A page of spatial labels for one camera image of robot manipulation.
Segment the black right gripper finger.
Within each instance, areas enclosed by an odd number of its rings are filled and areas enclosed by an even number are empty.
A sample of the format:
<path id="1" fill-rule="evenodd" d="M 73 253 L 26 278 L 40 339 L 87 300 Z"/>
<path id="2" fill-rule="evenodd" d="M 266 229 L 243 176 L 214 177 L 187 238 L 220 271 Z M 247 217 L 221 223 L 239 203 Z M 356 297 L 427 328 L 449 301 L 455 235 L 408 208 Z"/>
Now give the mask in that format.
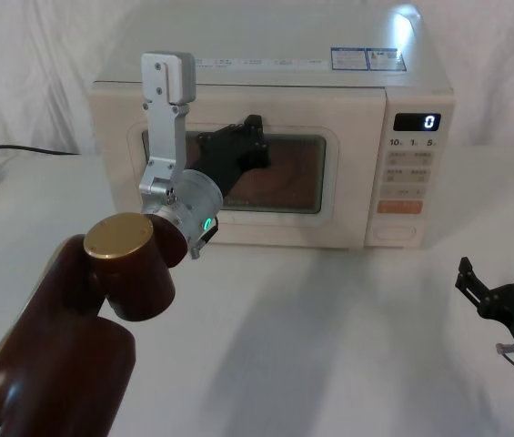
<path id="1" fill-rule="evenodd" d="M 476 276 L 467 257 L 459 262 L 455 287 L 476 307 L 478 315 L 489 314 L 489 289 Z"/>

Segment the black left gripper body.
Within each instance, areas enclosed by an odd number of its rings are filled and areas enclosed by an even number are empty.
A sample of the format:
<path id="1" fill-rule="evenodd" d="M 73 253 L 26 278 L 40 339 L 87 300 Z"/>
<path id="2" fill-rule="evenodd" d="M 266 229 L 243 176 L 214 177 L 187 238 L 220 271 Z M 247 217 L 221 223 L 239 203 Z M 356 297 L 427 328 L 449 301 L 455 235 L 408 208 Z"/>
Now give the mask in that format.
<path id="1" fill-rule="evenodd" d="M 242 175 L 255 168 L 259 151 L 258 127 L 225 127 L 197 135 L 196 171 L 208 176 L 225 198 Z"/>

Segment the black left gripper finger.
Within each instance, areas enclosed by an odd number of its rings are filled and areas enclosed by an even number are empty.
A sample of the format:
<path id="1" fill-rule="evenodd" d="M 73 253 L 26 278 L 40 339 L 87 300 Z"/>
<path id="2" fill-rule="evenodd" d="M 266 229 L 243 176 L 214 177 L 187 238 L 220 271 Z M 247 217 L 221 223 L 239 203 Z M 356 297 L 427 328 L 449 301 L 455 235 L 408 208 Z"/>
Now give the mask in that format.
<path id="1" fill-rule="evenodd" d="M 230 135 L 238 135 L 243 137 L 263 137 L 263 120 L 262 116 L 251 114 L 245 118 L 240 124 L 231 124 L 225 127 L 225 131 Z"/>
<path id="2" fill-rule="evenodd" d="M 269 145 L 265 139 L 255 137 L 251 148 L 251 168 L 261 169 L 270 166 Z"/>

